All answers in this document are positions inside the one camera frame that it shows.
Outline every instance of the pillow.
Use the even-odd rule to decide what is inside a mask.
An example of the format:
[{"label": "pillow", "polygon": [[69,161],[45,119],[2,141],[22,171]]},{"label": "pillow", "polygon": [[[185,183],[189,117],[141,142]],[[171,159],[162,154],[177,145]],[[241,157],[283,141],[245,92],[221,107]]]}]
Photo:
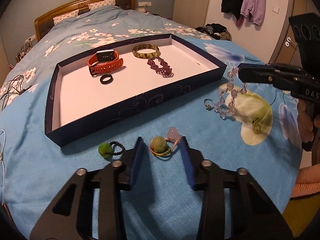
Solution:
[{"label": "pillow", "polygon": [[105,5],[116,5],[116,0],[104,0],[88,4],[90,11]]},{"label": "pillow", "polygon": [[70,17],[74,17],[74,16],[78,16],[78,13],[79,13],[79,9],[75,10],[73,12],[70,12],[70,13],[66,13],[66,14],[54,17],[53,18],[54,25],[56,25],[58,22],[61,22],[64,19],[67,19],[67,18],[70,18]]}]

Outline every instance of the blue bed sheet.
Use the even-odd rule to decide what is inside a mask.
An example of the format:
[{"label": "blue bed sheet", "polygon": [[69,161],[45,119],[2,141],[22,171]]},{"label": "blue bed sheet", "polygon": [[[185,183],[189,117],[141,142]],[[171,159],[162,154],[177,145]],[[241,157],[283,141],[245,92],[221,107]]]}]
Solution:
[{"label": "blue bed sheet", "polygon": [[[70,145],[59,148],[44,135],[48,87],[57,62],[84,50],[111,42],[174,33],[215,55],[228,65],[224,78],[170,102],[111,125]],[[226,120],[204,108],[204,99],[218,99],[226,86],[227,72],[240,62],[263,64],[230,41],[216,41],[167,19],[105,6],[58,23],[9,73],[9,81],[23,75],[28,91],[11,96],[0,114],[0,129],[7,140],[4,200],[25,237],[65,182],[84,167],[89,171],[109,163],[98,154],[104,141],[119,141],[132,148],[138,136],[148,144],[177,127],[190,147],[224,169],[244,167],[255,177],[280,212],[290,198],[301,160],[301,141],[296,123],[296,99],[269,85],[249,84],[248,93],[236,99],[239,115]],[[236,86],[242,83],[236,78]],[[259,117],[263,133],[255,135],[251,120]],[[97,194],[93,237],[97,238]],[[202,194],[186,180],[179,150],[168,161],[146,153],[139,179],[131,192],[122,192],[129,240],[196,239]],[[226,237],[230,236],[230,208],[226,204]]]}]

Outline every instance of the maroon beaded bracelet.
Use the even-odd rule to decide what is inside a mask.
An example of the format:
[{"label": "maroon beaded bracelet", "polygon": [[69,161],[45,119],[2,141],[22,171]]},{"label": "maroon beaded bracelet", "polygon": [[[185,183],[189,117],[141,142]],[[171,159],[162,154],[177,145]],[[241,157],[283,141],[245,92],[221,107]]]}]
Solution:
[{"label": "maroon beaded bracelet", "polygon": [[[154,62],[154,60],[157,59],[160,62],[160,65],[162,68],[159,68],[159,66]],[[160,57],[153,57],[148,59],[147,63],[151,69],[155,70],[157,74],[163,75],[163,76],[171,76],[172,75],[172,68],[168,65],[167,62],[164,61],[164,59]]]}]

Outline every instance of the human hand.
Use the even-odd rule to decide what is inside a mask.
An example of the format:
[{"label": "human hand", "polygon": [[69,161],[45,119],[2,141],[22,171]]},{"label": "human hand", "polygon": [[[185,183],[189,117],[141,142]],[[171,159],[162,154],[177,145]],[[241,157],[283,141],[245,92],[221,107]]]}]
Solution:
[{"label": "human hand", "polygon": [[301,140],[304,143],[312,142],[314,138],[313,134],[313,125],[317,128],[320,128],[320,115],[318,115],[314,122],[312,122],[311,117],[306,113],[307,104],[305,101],[300,100],[297,105],[298,109],[298,127]]}]

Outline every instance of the screw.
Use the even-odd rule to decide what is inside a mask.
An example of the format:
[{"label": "screw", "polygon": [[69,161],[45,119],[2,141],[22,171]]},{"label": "screw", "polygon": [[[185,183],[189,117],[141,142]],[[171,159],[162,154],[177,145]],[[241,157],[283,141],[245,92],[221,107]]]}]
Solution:
[{"label": "screw", "polygon": [[114,166],[114,167],[120,167],[122,165],[122,162],[121,161],[114,161],[113,163],[112,163],[112,166]]},{"label": "screw", "polygon": [[238,173],[239,173],[240,175],[247,175],[247,174],[248,174],[247,170],[244,169],[244,168],[238,169]]},{"label": "screw", "polygon": [[87,171],[84,168],[80,168],[80,169],[77,170],[77,174],[79,176],[82,176],[82,175],[84,175],[86,173],[87,173]]},{"label": "screw", "polygon": [[203,160],[201,162],[201,165],[204,166],[204,167],[210,167],[212,165],[212,162],[209,161],[209,160]]}]

